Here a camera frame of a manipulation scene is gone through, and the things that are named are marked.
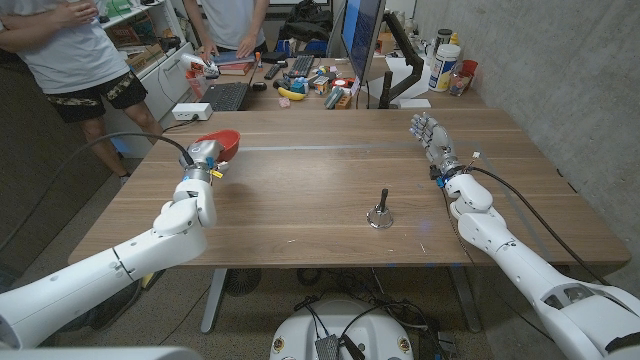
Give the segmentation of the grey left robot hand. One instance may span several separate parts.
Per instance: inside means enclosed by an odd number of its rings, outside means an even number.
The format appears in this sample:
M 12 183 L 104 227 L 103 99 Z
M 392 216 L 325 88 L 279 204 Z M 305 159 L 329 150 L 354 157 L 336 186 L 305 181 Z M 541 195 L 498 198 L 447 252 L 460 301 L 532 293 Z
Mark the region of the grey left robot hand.
M 204 140 L 192 143 L 186 152 L 192 158 L 193 164 L 189 165 L 183 154 L 181 154 L 179 158 L 179 163 L 184 169 L 183 179 L 202 180 L 210 183 L 210 171 L 214 168 L 217 158 L 224 150 L 224 146 L 217 140 Z

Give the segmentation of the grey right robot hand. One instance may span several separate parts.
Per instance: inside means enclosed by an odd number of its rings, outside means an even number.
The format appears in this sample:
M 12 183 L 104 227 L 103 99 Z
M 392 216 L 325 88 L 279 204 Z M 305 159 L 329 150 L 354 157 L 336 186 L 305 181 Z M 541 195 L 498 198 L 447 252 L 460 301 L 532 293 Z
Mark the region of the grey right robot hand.
M 431 162 L 429 176 L 432 180 L 446 182 L 460 173 L 462 165 L 456 156 L 454 143 L 434 117 L 426 112 L 414 114 L 409 131 L 425 149 Z

